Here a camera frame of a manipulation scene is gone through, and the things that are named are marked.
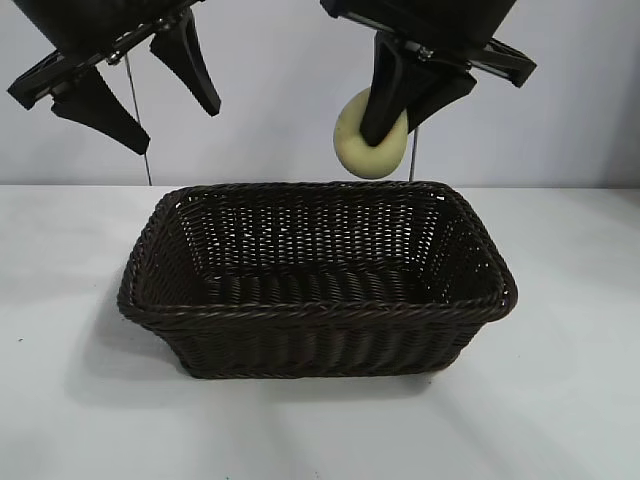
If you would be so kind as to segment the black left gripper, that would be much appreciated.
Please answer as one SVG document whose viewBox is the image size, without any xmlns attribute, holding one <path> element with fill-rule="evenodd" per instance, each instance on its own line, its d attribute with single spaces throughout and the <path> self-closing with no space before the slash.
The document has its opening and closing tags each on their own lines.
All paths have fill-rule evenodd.
<svg viewBox="0 0 640 480">
<path fill-rule="evenodd" d="M 157 31 L 162 21 L 173 19 L 155 34 L 150 51 L 209 116 L 219 114 L 221 99 L 202 56 L 191 1 L 32 0 L 15 5 L 55 47 L 8 88 L 25 109 L 53 90 L 51 111 L 56 116 L 145 154 L 149 135 L 94 66 L 126 53 Z"/>
</svg>

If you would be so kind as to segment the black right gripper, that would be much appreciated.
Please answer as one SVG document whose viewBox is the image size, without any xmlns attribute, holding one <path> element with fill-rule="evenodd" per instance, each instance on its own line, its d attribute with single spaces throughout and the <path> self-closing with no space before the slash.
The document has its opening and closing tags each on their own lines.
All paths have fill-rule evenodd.
<svg viewBox="0 0 640 480">
<path fill-rule="evenodd" d="M 360 123 L 366 144 L 379 146 L 402 114 L 407 132 L 413 132 L 467 96 L 475 87 L 470 65 L 522 87 L 536 63 L 494 38 L 514 5 L 511 0 L 323 1 L 333 18 L 387 32 L 374 37 L 373 77 Z M 420 57 L 405 41 L 437 55 Z M 419 80 L 416 96 L 413 75 Z"/>
</svg>

